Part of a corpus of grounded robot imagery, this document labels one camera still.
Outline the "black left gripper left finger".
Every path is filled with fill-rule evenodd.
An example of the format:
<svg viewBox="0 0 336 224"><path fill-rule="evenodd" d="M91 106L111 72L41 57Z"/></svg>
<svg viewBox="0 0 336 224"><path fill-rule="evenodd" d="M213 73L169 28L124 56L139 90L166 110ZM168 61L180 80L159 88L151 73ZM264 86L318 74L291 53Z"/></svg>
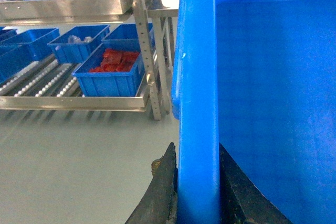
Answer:
<svg viewBox="0 0 336 224"><path fill-rule="evenodd" d="M126 223L177 223L176 149L169 144L152 180Z"/></svg>

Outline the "black left gripper hooked right finger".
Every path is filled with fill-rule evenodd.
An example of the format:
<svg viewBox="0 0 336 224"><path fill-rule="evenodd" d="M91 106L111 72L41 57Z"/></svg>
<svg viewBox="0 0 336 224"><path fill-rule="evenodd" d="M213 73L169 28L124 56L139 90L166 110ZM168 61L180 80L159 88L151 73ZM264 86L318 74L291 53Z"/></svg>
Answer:
<svg viewBox="0 0 336 224"><path fill-rule="evenodd" d="M221 223L291 223L219 146Z"/></svg>

